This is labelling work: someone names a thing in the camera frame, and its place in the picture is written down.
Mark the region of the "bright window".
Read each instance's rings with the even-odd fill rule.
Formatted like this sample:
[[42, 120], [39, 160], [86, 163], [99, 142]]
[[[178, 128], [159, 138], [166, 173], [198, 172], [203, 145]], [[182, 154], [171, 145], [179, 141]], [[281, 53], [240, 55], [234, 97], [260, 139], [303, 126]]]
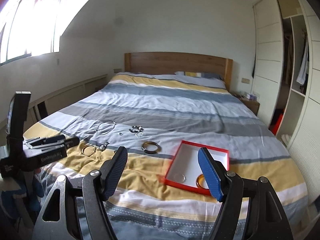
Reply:
[[63, 0], [19, 0], [1, 11], [1, 65], [60, 50]]

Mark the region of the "hanging striped shirt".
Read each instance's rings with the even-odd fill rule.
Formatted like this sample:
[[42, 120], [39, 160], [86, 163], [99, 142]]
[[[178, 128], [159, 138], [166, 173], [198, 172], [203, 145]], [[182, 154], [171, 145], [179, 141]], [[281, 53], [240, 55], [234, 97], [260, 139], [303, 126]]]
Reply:
[[304, 86], [305, 84], [308, 69], [309, 69], [309, 42], [308, 42], [308, 39], [306, 38], [300, 70], [296, 79], [296, 82], [300, 86]]

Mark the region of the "amber resin bangle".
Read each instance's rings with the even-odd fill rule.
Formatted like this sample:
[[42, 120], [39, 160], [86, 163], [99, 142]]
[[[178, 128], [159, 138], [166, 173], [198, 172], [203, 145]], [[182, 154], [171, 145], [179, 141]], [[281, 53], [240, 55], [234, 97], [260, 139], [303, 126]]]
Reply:
[[204, 190], [209, 189], [203, 174], [200, 174], [196, 178], [196, 186], [198, 189], [204, 189]]

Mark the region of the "silver metal clasp charm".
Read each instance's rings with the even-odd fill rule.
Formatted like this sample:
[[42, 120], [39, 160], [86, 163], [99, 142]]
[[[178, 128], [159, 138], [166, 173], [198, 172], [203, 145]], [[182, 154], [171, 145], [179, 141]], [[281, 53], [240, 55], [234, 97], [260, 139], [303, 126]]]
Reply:
[[107, 149], [107, 146], [109, 145], [109, 142], [105, 142], [104, 144], [100, 145], [99, 150], [104, 151]]

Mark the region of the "dark tortoiseshell bangle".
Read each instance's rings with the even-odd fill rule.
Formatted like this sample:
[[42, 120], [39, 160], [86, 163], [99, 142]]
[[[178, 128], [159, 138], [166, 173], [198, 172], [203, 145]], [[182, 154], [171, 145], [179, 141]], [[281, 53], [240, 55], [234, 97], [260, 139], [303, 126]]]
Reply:
[[146, 154], [157, 154], [161, 149], [161, 146], [154, 141], [146, 141], [142, 144], [142, 150]]

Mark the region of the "white wardrobe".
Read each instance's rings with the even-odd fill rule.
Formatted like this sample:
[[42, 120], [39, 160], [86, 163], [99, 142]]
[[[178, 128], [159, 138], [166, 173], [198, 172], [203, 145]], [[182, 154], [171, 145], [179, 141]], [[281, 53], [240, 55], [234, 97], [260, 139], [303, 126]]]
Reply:
[[[319, 197], [319, 17], [307, 0], [257, 0], [253, 11], [258, 118], [298, 165], [313, 203]], [[306, 38], [309, 69], [300, 86]]]

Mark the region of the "wooden headboard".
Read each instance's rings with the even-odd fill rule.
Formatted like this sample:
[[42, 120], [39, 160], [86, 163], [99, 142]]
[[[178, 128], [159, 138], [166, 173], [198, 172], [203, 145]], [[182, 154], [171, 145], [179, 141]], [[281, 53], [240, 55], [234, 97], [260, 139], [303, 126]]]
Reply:
[[233, 60], [212, 55], [178, 52], [137, 52], [124, 54], [126, 72], [151, 75], [174, 74], [174, 72], [207, 72], [223, 77], [230, 90]]

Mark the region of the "wooden nightstand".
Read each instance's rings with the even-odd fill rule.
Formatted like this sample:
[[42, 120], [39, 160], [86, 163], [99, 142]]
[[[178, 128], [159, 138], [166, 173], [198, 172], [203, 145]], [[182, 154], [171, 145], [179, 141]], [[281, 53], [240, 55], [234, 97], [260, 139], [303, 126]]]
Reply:
[[253, 112], [254, 115], [257, 115], [260, 107], [260, 103], [254, 100], [249, 100], [243, 95], [235, 93], [234, 96], [238, 98], [249, 110]]

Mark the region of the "red jewelry box tray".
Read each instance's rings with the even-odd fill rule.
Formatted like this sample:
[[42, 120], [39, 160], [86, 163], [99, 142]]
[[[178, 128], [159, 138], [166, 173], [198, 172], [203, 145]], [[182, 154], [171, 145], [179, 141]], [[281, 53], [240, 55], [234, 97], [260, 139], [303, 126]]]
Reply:
[[225, 169], [229, 169], [229, 150], [183, 140], [169, 165], [164, 177], [164, 184], [210, 196], [209, 189], [198, 189], [196, 186], [196, 178], [202, 174], [197, 158], [198, 151], [202, 147], [207, 148], [213, 159], [220, 161]]

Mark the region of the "blue striped pillow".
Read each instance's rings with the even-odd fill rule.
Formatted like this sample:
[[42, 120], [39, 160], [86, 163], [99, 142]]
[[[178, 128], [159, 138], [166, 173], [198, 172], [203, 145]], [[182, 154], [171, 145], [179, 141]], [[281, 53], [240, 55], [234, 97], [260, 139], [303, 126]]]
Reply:
[[221, 75], [215, 74], [215, 73], [178, 71], [178, 72], [175, 72], [175, 75], [201, 77], [201, 78], [206, 78], [206, 79], [218, 79], [218, 80], [223, 81], [223, 77]]

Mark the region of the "low white wall cabinet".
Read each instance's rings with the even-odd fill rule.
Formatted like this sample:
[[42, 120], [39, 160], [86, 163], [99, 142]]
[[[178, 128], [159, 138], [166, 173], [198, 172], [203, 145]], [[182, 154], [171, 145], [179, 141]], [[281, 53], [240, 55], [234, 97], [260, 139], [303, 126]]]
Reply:
[[24, 123], [23, 130], [26, 131], [52, 113], [90, 96], [104, 88], [107, 83], [108, 75], [104, 74], [74, 83], [40, 98], [32, 96], [29, 101], [27, 120]]

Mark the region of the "striped bed duvet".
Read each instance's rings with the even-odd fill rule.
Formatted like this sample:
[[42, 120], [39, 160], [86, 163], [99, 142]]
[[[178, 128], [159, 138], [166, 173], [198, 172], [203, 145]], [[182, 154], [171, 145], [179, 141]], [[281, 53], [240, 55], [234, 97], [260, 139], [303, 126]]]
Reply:
[[[136, 137], [138, 132], [144, 136]], [[120, 146], [127, 148], [127, 165], [115, 194], [105, 203], [118, 239], [209, 235], [220, 203], [163, 183], [183, 140], [229, 150], [230, 169], [244, 178], [267, 177], [292, 228], [308, 204], [305, 180], [284, 145], [216, 79], [117, 74], [103, 89], [42, 119], [24, 135], [31, 139], [58, 134], [79, 137], [80, 144], [43, 168], [40, 180], [46, 192], [57, 176], [84, 176]], [[99, 150], [107, 141], [107, 149]], [[161, 152], [144, 153], [146, 141], [159, 144]], [[95, 154], [83, 155], [86, 145], [95, 146]]]

